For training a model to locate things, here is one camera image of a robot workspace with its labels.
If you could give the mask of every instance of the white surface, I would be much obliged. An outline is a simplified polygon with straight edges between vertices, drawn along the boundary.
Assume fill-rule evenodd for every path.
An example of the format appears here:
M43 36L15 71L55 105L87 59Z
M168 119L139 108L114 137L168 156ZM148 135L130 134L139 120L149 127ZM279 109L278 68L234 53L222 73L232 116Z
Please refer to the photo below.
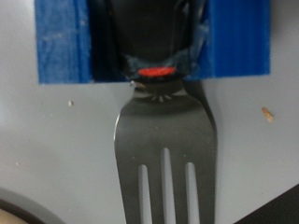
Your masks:
M112 137L132 89L38 86L33 0L0 5L0 198L48 223L39 205L66 224L124 223ZM219 132L218 224L299 183L299 2L272 8L271 76L204 82Z

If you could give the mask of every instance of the black handle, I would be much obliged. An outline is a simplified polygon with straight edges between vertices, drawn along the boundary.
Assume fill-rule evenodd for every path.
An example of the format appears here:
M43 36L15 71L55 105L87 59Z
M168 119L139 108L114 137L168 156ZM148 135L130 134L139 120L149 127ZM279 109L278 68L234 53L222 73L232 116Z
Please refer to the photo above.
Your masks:
M143 83L191 72L194 0L107 0L122 72Z

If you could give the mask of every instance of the fork tine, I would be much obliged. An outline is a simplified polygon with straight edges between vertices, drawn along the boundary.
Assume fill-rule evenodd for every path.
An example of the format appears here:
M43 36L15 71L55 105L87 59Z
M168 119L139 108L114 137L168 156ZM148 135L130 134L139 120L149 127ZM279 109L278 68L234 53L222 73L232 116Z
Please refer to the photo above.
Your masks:
M194 162L199 202L200 224L214 223L215 213L215 158Z
M148 167L140 165L138 170L141 224L152 224Z
M138 167L128 160L118 164L121 195L127 224L140 223Z
M177 224L188 223L187 189L186 189L186 161L182 159L181 152L170 149L172 176L174 185L176 220Z
M195 166L188 162L185 167L189 224L200 224Z
M149 194L151 205L151 216L153 224L164 223L164 205L163 205L163 189L160 158L148 163L149 170Z

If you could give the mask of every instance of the crumb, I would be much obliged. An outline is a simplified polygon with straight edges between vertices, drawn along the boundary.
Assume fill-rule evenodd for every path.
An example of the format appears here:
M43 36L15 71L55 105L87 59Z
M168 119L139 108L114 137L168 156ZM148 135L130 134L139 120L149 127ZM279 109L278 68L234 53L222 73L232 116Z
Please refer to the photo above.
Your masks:
M265 108L265 107L263 107L262 108L262 111L263 111L263 114L264 114L264 116L267 118L267 120L269 121L269 122L273 122L273 115L270 113L270 111L267 109L267 108Z
M131 81L131 82L130 82L130 87L136 87L136 84L135 84L134 81Z

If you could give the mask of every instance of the blue holder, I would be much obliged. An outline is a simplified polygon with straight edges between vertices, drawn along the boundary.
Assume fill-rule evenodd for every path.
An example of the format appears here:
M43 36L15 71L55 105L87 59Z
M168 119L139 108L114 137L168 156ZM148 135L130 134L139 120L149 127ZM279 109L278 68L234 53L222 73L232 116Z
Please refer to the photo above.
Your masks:
M119 72L109 71L106 63L96 77L92 72L87 0L35 0L35 4L39 83L125 80ZM269 74L269 0L209 0L203 24L208 32L199 69L186 80Z

